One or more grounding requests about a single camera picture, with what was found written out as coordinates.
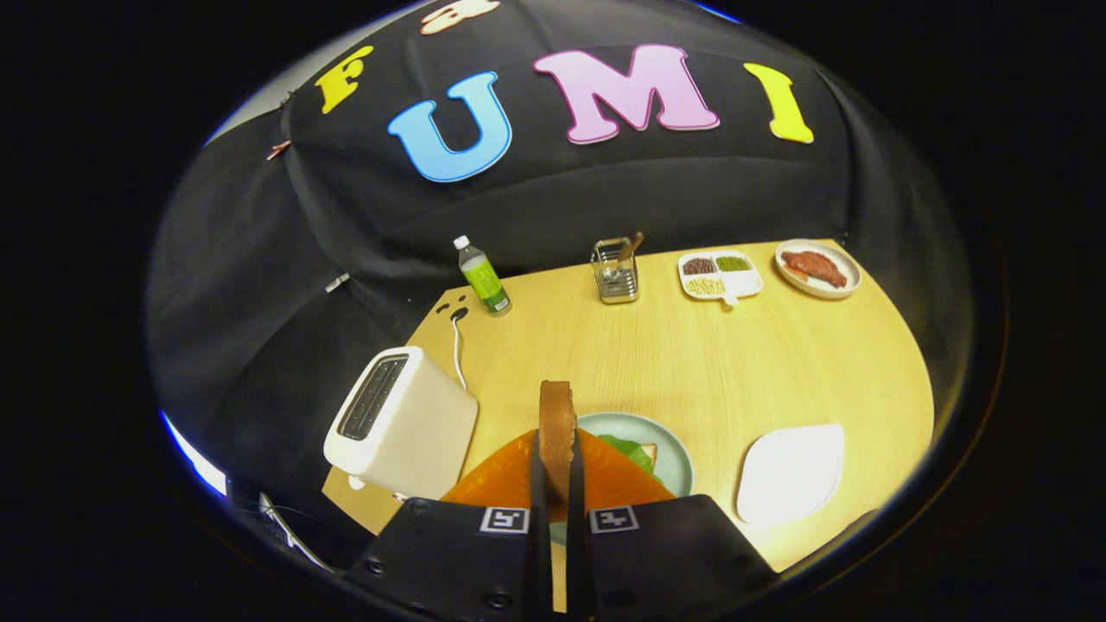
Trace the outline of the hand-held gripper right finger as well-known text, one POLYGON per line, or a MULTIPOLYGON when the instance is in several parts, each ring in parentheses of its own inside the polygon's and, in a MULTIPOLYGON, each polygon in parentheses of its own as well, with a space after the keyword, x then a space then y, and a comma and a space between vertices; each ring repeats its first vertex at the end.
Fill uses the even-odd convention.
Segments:
POLYGON ((570 463, 566 607, 571 619, 749 619, 779 576, 702 493, 584 511, 577 432, 570 463))

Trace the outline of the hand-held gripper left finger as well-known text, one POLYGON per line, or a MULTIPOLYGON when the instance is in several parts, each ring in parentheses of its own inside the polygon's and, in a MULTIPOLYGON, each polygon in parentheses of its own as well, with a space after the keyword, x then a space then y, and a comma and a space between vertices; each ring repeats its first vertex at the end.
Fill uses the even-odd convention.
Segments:
POLYGON ((550 532, 538 440, 531 440, 532 505, 460 505, 410 498, 344 582, 401 619, 550 619, 550 532))

